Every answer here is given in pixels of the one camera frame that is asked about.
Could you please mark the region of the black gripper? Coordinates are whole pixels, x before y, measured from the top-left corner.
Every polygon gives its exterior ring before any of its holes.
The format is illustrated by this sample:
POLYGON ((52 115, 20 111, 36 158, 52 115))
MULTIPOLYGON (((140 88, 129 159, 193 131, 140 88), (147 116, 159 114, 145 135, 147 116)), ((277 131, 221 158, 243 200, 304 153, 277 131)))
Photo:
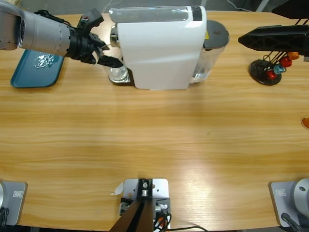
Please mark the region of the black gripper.
POLYGON ((103 51, 109 50, 109 47, 97 34, 92 33, 91 29, 92 27, 69 27, 70 45, 65 56, 83 63, 96 64, 93 56, 93 52, 96 52, 99 56, 97 64, 121 68, 123 63, 119 59, 103 55, 103 51))

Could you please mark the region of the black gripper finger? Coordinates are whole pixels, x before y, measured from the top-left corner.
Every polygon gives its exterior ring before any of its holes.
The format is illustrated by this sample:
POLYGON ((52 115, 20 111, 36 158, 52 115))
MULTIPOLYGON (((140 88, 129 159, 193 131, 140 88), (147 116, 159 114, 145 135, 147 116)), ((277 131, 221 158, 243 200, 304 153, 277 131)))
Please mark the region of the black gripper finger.
POLYGON ((238 42, 256 51, 308 52, 309 26, 258 27, 240 36, 238 42))
POLYGON ((271 12, 288 19, 308 19, 309 0, 288 0, 272 9, 271 12))

